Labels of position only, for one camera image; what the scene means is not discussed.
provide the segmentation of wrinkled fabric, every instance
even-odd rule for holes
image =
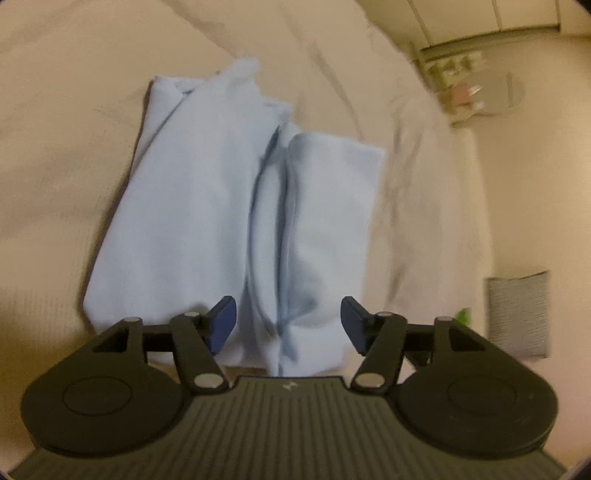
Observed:
[[[101,332],[231,295],[236,328],[217,360],[311,375],[338,367],[348,344],[339,306],[361,294],[384,152],[297,133],[290,107],[261,96],[258,67],[156,78],[83,305]]]

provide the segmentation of green object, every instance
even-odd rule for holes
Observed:
[[[469,327],[470,326],[470,309],[460,310],[456,314],[454,319],[457,320],[458,322],[460,322],[462,325]]]

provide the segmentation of gray cushion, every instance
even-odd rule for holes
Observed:
[[[488,338],[517,357],[548,356],[549,272],[489,278]]]

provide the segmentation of wall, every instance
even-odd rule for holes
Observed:
[[[560,1],[560,31],[567,35],[591,35],[591,16],[577,0]]]
[[[526,85],[506,118],[473,118],[498,275],[551,270],[551,356],[531,363],[556,389],[548,451],[591,454],[591,41],[548,39],[485,50]]]

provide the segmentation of white bedsheet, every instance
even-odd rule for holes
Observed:
[[[460,193],[464,207],[466,243],[472,256],[470,274],[475,276],[470,327],[482,336],[487,335],[486,282],[494,275],[492,255],[491,221],[476,135],[469,128],[452,129],[455,146],[455,165],[460,180]]]
[[[5,0],[0,469],[31,449],[18,417],[24,388],[88,338],[80,293],[129,171],[149,79],[206,77],[244,55],[260,59],[263,94],[294,105],[302,128],[389,152],[365,306],[427,323],[471,301],[446,121],[353,0]]]

